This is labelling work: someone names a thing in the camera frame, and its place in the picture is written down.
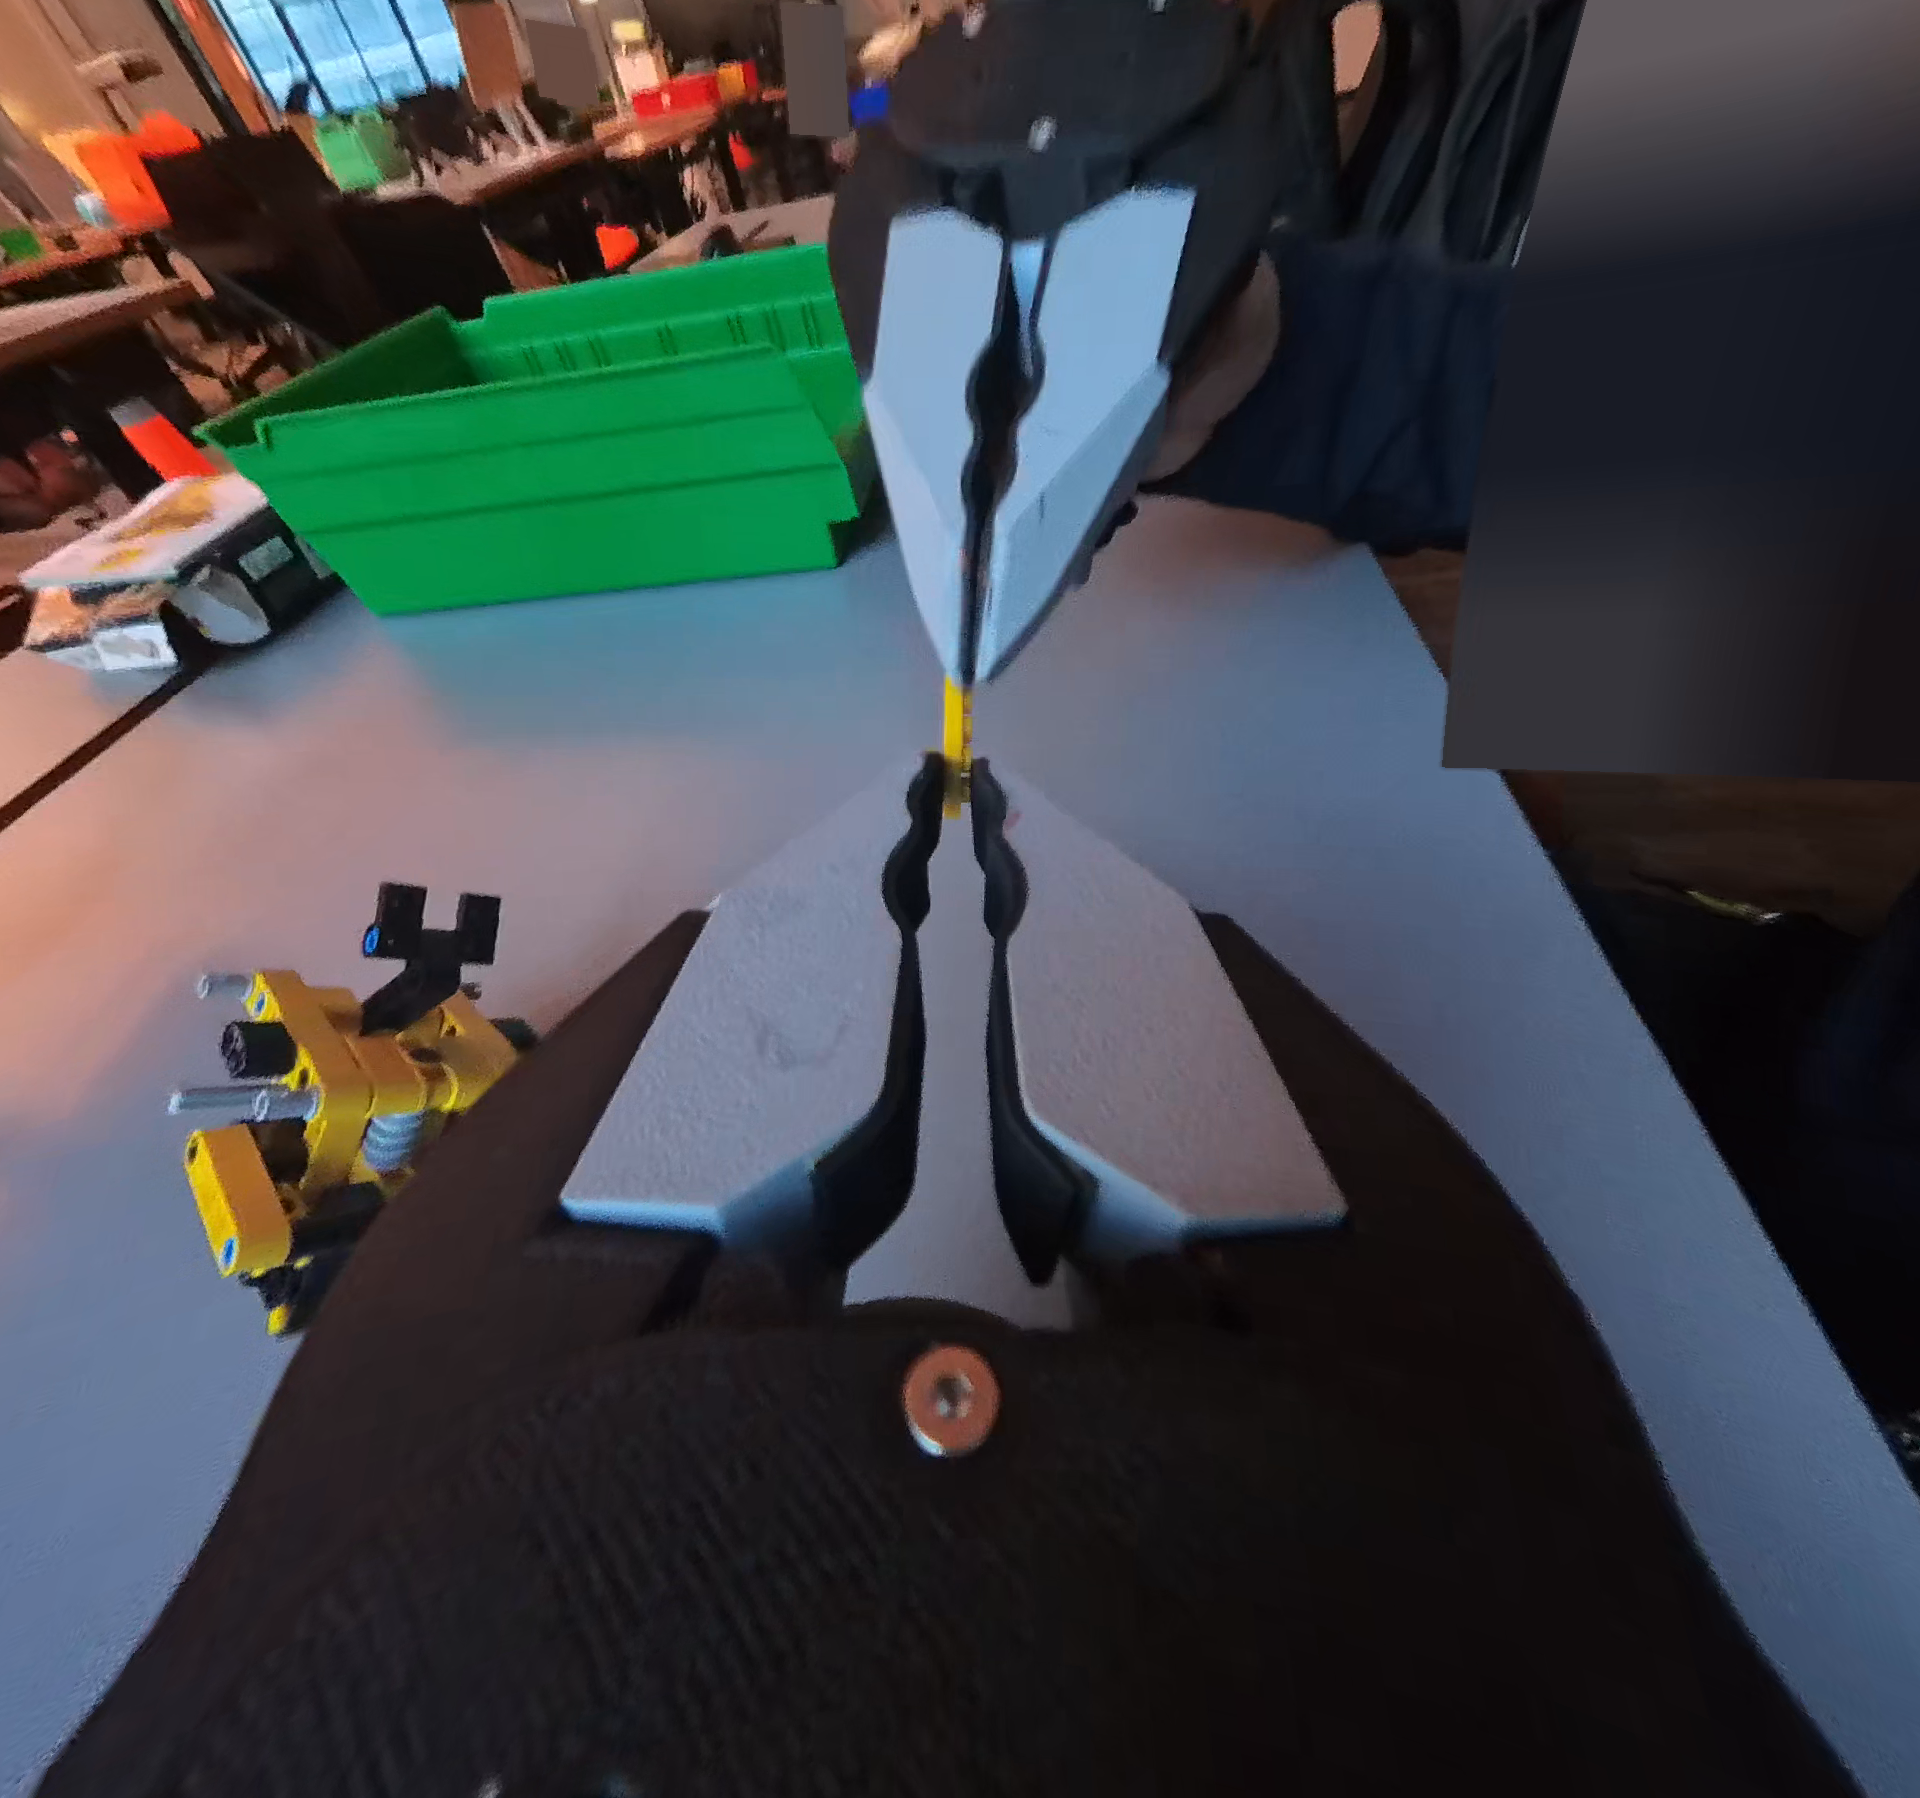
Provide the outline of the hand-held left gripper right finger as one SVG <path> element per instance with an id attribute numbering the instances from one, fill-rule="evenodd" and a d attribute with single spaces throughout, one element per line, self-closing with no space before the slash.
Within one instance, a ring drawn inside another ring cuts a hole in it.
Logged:
<path id="1" fill-rule="evenodd" d="M 1189 897 L 986 758 L 971 807 L 994 1177 L 1031 1285 L 1347 1222 Z"/>

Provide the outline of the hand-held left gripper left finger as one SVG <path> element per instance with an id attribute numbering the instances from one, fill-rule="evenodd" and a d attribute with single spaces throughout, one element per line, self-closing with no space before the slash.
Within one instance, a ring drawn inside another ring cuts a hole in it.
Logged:
<path id="1" fill-rule="evenodd" d="M 893 763 L 713 904 L 571 1170 L 572 1222 L 845 1273 L 916 1189 L 945 763 Z"/>

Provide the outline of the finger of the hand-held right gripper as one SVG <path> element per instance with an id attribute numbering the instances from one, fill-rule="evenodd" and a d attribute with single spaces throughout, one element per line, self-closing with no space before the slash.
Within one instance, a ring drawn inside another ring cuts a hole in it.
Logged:
<path id="1" fill-rule="evenodd" d="M 996 583 L 1013 542 L 1013 410 L 985 392 L 1018 374 L 1011 248 L 961 210 L 893 220 L 863 413 L 930 647 L 955 685 L 1008 660 Z"/>
<path id="2" fill-rule="evenodd" d="M 974 682 L 1018 660 L 1144 478 L 1165 428 L 1165 318 L 1193 186 L 1135 186 L 1071 220 L 1033 305 L 1038 387 L 986 518 Z"/>

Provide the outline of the yellow black lego model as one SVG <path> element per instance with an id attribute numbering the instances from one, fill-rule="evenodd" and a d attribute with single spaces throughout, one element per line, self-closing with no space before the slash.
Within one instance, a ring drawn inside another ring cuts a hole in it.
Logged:
<path id="1" fill-rule="evenodd" d="M 518 1014 L 489 1014 L 502 897 L 463 894 L 430 924 L 430 886 L 378 883 L 361 957 L 398 974 L 369 998 L 297 968 L 217 968 L 230 1080 L 168 1094 L 192 1120 L 184 1177 L 205 1248 L 248 1285 L 274 1337 L 297 1337 L 422 1153 L 538 1047 Z"/>

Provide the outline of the black lego set box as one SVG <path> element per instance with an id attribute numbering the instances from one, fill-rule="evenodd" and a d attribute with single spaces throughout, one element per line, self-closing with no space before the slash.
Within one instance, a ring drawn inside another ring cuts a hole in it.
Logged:
<path id="1" fill-rule="evenodd" d="M 30 590 L 22 651 L 84 675 L 168 675 L 289 632 L 336 589 L 341 578 L 271 506 L 175 589 Z"/>

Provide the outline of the person's right hand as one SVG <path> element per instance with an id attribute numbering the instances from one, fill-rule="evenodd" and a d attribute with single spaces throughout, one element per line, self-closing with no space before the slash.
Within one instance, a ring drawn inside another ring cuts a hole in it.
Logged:
<path id="1" fill-rule="evenodd" d="M 1165 428 L 1151 462 L 1144 467 L 1147 486 L 1183 475 L 1220 430 L 1225 420 L 1258 392 L 1268 374 L 1283 341 L 1283 281 L 1260 248 L 1233 298 L 1215 309 L 1201 341 L 1180 358 L 1165 396 Z"/>

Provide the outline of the green plastic bin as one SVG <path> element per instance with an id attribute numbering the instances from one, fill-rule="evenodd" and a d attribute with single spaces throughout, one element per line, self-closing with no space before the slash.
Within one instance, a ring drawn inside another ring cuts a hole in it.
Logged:
<path id="1" fill-rule="evenodd" d="M 836 568 L 880 481 L 823 245 L 430 309 L 198 437 L 384 617 Z"/>

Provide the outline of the orange plastic object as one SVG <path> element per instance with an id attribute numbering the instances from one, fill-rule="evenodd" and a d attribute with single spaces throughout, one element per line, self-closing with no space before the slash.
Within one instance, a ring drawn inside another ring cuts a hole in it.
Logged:
<path id="1" fill-rule="evenodd" d="M 198 481 L 222 475 L 222 462 L 146 396 L 108 400 L 108 420 L 121 437 L 142 454 L 142 462 L 158 475 L 158 481 Z"/>

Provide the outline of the white yellow instruction booklet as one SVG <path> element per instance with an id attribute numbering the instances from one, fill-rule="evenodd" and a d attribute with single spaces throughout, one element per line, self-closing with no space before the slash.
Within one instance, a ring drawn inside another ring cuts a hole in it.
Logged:
<path id="1" fill-rule="evenodd" d="M 175 478 L 12 583 L 30 590 L 175 589 L 260 514 L 271 514 L 271 498 L 242 475 Z"/>

